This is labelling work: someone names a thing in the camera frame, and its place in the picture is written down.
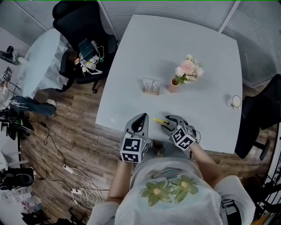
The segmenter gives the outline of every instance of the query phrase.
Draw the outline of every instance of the flower bouquet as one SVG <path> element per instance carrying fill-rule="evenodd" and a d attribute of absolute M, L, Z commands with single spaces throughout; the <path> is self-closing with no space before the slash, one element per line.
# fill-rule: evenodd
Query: flower bouquet
<path fill-rule="evenodd" d="M 176 68 L 177 84 L 188 84 L 198 80 L 203 75 L 202 65 L 192 55 L 187 55 L 181 65 Z"/>

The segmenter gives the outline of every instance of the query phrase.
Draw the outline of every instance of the jeans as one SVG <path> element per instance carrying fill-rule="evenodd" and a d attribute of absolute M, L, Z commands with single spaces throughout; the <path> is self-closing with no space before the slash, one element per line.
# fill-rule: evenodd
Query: jeans
<path fill-rule="evenodd" d="M 54 105 L 48 103 L 39 103 L 35 99 L 15 96 L 10 104 L 11 109 L 15 111 L 31 111 L 45 116 L 53 116 L 56 110 Z"/>
<path fill-rule="evenodd" d="M 173 158 L 184 158 L 184 159 L 189 159 L 189 156 L 187 156 L 183 150 L 181 150 L 180 148 L 176 147 L 174 144 L 172 143 L 168 143 L 168 142 L 163 142 L 163 157 L 173 157 Z M 146 153 L 144 159 L 142 160 L 141 163 L 138 163 L 136 168 L 138 168 L 141 164 L 143 164 L 144 162 L 157 158 L 156 155 L 156 150 L 154 147 L 150 147 L 148 149 L 148 152 Z"/>

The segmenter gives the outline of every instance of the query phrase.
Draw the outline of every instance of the white cup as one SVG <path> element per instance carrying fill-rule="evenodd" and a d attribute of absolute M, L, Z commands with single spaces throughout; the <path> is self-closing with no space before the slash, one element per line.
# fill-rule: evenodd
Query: white cup
<path fill-rule="evenodd" d="M 241 109 L 242 101 L 238 95 L 232 96 L 227 101 L 227 106 L 232 109 Z"/>

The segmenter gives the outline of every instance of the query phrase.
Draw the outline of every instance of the green flower print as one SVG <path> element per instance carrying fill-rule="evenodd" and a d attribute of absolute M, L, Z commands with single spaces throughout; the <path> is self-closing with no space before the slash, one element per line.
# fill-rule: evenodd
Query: green flower print
<path fill-rule="evenodd" d="M 166 181 L 147 183 L 147 189 L 142 190 L 140 195 L 142 197 L 149 197 L 149 206 L 155 205 L 159 200 L 165 203 L 172 203 L 168 193 L 170 193 L 173 188 L 168 185 L 165 187 L 165 184 Z"/>
<path fill-rule="evenodd" d="M 189 192 L 192 195 L 198 192 L 198 189 L 195 186 L 197 185 L 197 182 L 185 175 L 183 175 L 181 179 L 172 180 L 172 183 L 176 185 L 175 189 L 171 193 L 172 195 L 176 195 L 174 201 L 175 203 L 180 203 L 184 200 Z"/>

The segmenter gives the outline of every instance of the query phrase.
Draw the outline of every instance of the small picture frame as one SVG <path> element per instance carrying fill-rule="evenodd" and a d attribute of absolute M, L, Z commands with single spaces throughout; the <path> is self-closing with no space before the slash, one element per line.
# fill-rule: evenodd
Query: small picture frame
<path fill-rule="evenodd" d="M 144 78 L 142 91 L 148 94 L 159 95 L 160 93 L 160 82 L 159 80 Z"/>

